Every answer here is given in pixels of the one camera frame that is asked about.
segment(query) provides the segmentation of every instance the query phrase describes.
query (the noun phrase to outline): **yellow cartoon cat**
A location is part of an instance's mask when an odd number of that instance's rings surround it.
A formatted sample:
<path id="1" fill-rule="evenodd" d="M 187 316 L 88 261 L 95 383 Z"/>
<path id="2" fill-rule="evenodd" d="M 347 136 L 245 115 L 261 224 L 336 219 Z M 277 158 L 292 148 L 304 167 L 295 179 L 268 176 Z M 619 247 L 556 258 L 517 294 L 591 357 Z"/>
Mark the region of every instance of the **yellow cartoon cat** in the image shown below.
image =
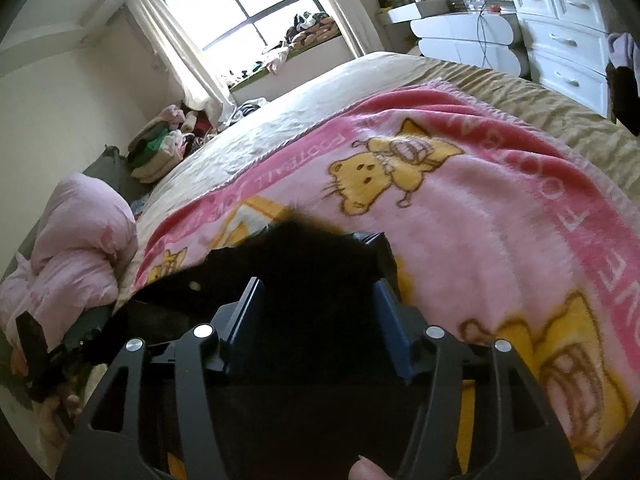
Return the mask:
<path id="1" fill-rule="evenodd" d="M 469 319 L 460 325 L 460 335 L 469 343 L 487 344 L 503 338 L 515 346 L 542 388 L 553 397 L 554 409 L 583 473 L 625 427 L 630 416 L 625 387 L 609 369 L 598 324 L 581 292 L 568 294 L 541 332 L 532 331 L 517 317 L 503 322 L 495 333 Z M 463 404 L 473 406 L 472 397 L 473 391 L 465 389 Z M 473 410 L 466 413 L 472 420 Z M 468 419 L 461 422 L 461 457 L 468 457 L 471 440 L 463 428 L 472 426 Z"/>
<path id="2" fill-rule="evenodd" d="M 340 208 L 347 215 L 366 213 L 391 186 L 404 191 L 398 207 L 409 207 L 425 173 L 437 170 L 450 156 L 464 153 L 450 142 L 434 139 L 411 119 L 404 120 L 395 137 L 356 140 L 353 147 L 359 146 L 365 146 L 367 151 L 329 166 L 334 178 L 330 194 L 338 192 L 343 196 Z"/>
<path id="3" fill-rule="evenodd" d="M 173 274 L 182 265 L 184 261 L 184 257 L 187 255 L 187 248 L 172 254 L 170 250 L 166 250 L 162 253 L 162 263 L 158 266 L 153 267 L 149 274 L 146 276 L 146 284 L 149 285 L 153 282 L 156 282 L 160 278 L 164 278 L 169 274 Z"/>

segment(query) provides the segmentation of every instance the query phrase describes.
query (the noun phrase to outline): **pink blanket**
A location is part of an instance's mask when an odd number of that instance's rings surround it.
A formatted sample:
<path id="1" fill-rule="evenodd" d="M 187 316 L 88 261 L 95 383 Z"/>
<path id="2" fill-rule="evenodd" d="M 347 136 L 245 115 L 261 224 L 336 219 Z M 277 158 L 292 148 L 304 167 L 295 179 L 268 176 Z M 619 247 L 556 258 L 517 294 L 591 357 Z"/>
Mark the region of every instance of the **pink blanket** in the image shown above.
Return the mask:
<path id="1" fill-rule="evenodd" d="M 113 303 L 116 277 L 138 250 L 136 221 L 126 200 L 97 178 L 73 173 L 53 191 L 31 260 L 0 284 L 0 328 L 20 347 L 16 319 L 30 312 L 49 351 L 84 310 Z"/>
<path id="2" fill-rule="evenodd" d="M 167 218 L 136 288 L 288 205 L 385 232 L 403 302 L 466 341 L 514 343 L 582 471 L 603 457 L 640 397 L 640 215 L 595 167 L 445 82 L 380 94 Z"/>

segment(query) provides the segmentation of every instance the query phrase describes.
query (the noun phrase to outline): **white dresser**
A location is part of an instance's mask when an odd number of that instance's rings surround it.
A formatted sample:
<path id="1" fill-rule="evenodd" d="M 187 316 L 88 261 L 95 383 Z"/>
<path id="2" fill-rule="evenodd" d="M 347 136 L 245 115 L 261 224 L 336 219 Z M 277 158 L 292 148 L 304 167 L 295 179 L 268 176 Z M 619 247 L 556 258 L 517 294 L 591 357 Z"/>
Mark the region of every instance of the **white dresser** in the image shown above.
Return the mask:
<path id="1" fill-rule="evenodd" d="M 607 33 L 621 30 L 608 0 L 513 0 L 531 78 L 610 118 Z"/>
<path id="2" fill-rule="evenodd" d="M 527 52 L 517 16 L 486 12 L 456 12 L 411 22 L 411 30 L 427 57 L 493 68 L 514 76 L 529 73 Z"/>

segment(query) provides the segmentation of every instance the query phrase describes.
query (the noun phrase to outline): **beige bedspread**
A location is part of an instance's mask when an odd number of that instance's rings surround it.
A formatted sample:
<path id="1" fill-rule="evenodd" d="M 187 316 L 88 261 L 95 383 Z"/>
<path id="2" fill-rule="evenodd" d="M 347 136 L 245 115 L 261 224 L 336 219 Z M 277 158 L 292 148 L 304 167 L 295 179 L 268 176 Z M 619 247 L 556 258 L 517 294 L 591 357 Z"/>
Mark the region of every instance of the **beige bedspread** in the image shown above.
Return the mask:
<path id="1" fill-rule="evenodd" d="M 561 139 L 636 203 L 640 149 L 628 131 L 552 90 L 489 69 L 424 57 L 376 53 L 336 67 L 235 124 L 167 175 L 138 221 L 140 248 L 120 287 L 130 297 L 142 252 L 167 215 L 224 184 L 273 148 L 356 102 L 383 91 L 443 78 L 461 90 Z"/>

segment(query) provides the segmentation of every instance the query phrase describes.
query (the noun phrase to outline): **fleece blanket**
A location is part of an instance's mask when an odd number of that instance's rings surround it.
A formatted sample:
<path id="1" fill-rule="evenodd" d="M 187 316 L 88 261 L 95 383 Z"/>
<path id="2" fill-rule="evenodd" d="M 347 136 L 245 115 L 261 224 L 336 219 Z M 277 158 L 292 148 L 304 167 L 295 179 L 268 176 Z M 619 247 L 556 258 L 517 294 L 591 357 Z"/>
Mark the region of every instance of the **fleece blanket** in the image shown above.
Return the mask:
<path id="1" fill-rule="evenodd" d="M 135 288 L 287 206 L 344 232 L 385 232 L 403 302 L 467 342 L 511 341 L 581 471 L 604 456 L 640 397 L 640 216 L 588 161 L 443 81 L 380 94 L 166 218 Z"/>

